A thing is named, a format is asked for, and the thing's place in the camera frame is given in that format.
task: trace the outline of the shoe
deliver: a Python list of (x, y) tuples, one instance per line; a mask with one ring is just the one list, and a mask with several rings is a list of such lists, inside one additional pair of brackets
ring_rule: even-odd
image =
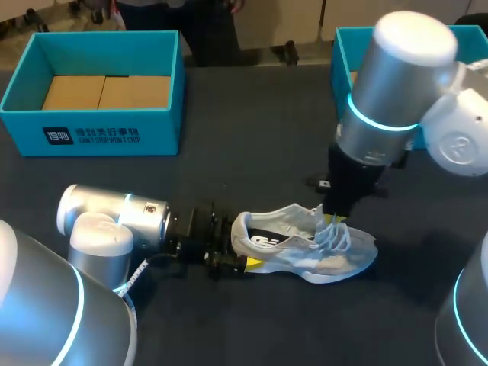
[(375, 238), (345, 223), (327, 224), (322, 206), (292, 204), (268, 213), (241, 213), (232, 225), (237, 255), (258, 259), (253, 273), (293, 272), (329, 284), (365, 270), (377, 256)]

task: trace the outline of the cardboard box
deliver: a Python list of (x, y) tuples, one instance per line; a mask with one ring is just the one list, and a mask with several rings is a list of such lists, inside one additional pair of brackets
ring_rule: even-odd
[[(130, 83), (126, 104), (97, 109), (102, 79)], [(23, 156), (176, 155), (184, 83), (177, 31), (37, 33), (0, 118)]]
[(169, 76), (107, 77), (98, 109), (167, 108)]
[(43, 111), (98, 109), (104, 76), (54, 76)]
[[(469, 64), (480, 59), (488, 59), (488, 39), (480, 27), (477, 25), (451, 25), (449, 27), (457, 38), (457, 61)], [(361, 68), (372, 37), (373, 27), (340, 27), (335, 31), (331, 80), (335, 108), (339, 118), (344, 113), (346, 98), (351, 92), (355, 80), (352, 72)], [(413, 148), (425, 148), (421, 130)]]

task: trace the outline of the shoe sole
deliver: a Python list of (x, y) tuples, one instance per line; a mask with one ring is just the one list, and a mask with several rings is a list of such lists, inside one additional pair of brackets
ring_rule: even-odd
[(327, 275), (327, 274), (316, 274), (304, 270), (301, 271), (300, 269), (290, 267), (289, 265), (284, 265), (281, 263), (273, 263), (273, 262), (265, 262), (262, 267), (253, 269), (249, 271), (249, 273), (259, 273), (264, 275), (264, 274), (274, 273), (274, 272), (290, 272), (302, 277), (305, 281), (310, 282), (311, 284), (331, 284), (333, 282), (343, 281), (352, 276), (359, 275), (361, 272), (369, 268), (371, 263), (368, 264), (366, 267), (362, 268), (361, 270), (352, 271), (347, 274), (341, 274), (336, 276)]

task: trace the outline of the blue light ring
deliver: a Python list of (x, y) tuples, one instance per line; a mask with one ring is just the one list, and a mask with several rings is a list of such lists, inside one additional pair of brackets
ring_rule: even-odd
[(356, 106), (352, 102), (351, 93), (348, 94), (348, 104), (349, 104), (349, 107), (351, 108), (352, 113), (354, 113), (360, 120), (362, 120), (366, 124), (369, 124), (370, 126), (375, 127), (379, 130), (385, 130), (385, 131), (391, 131), (391, 132), (402, 132), (402, 131), (413, 130), (414, 128), (416, 128), (419, 125), (419, 124), (412, 124), (410, 126), (393, 127), (393, 126), (387, 126), (385, 124), (379, 124), (378, 122), (374, 122), (372, 119), (366, 117), (364, 114), (362, 114), (356, 108)]
[(73, 267), (73, 265), (71, 265), (71, 267), (75, 272), (76, 280), (78, 282), (78, 306), (76, 307), (75, 320), (73, 321), (71, 331), (69, 331), (68, 338), (66, 338), (66, 342), (64, 343), (63, 348), (61, 348), (61, 351), (59, 352), (59, 354), (57, 355), (56, 359), (51, 364), (51, 366), (61, 365), (64, 358), (68, 354), (69, 349), (71, 348), (73, 342), (75, 341), (75, 337), (76, 334), (78, 333), (79, 325), (82, 322), (83, 308), (85, 307), (85, 288), (83, 286), (82, 276), (80, 276), (78, 270), (75, 267)]
[(454, 285), (454, 291), (452, 294), (452, 302), (454, 305), (454, 315), (456, 316), (456, 321), (457, 325), (459, 326), (459, 330), (461, 331), (461, 334), (463, 335), (464, 339), (466, 340), (466, 343), (471, 347), (473, 352), (478, 356), (478, 358), (486, 365), (488, 365), (488, 360), (483, 356), (483, 354), (478, 350), (478, 348), (474, 345), (474, 343), (471, 341), (470, 337), (467, 335), (466, 331), (464, 330), (463, 324), (461, 323), (461, 318), (459, 317), (459, 312), (458, 312), (458, 284), (459, 280), (461, 279), (461, 275), (463, 274), (463, 271), (459, 274), (456, 280), (456, 284)]
[(124, 284), (122, 284), (121, 286), (113, 289), (112, 291), (116, 294), (118, 294), (119, 292), (121, 292), (125, 287), (127, 286), (127, 282), (125, 282)]
[(127, 193), (125, 195), (124, 202), (122, 203), (122, 210), (119, 213), (119, 217), (117, 218), (117, 224), (119, 224), (119, 225), (122, 225), (124, 223), (123, 215), (125, 215), (125, 208), (126, 208), (127, 204), (129, 203), (131, 197), (132, 197), (132, 193)]

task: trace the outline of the black tablecloth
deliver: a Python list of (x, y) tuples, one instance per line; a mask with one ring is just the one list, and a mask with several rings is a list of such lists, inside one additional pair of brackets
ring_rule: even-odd
[[(210, 201), (236, 213), (319, 203), (303, 182), (327, 165), (329, 67), (188, 70), (186, 104), (177, 157), (23, 159), (0, 124), (0, 218), (66, 255), (56, 208), (73, 183), (166, 199), (181, 214)], [(436, 364), (435, 316), (488, 230), (488, 180), (443, 172), (425, 152), (385, 178), (390, 198), (364, 200), (348, 221), (379, 248), (351, 280), (150, 270), (136, 365)]]

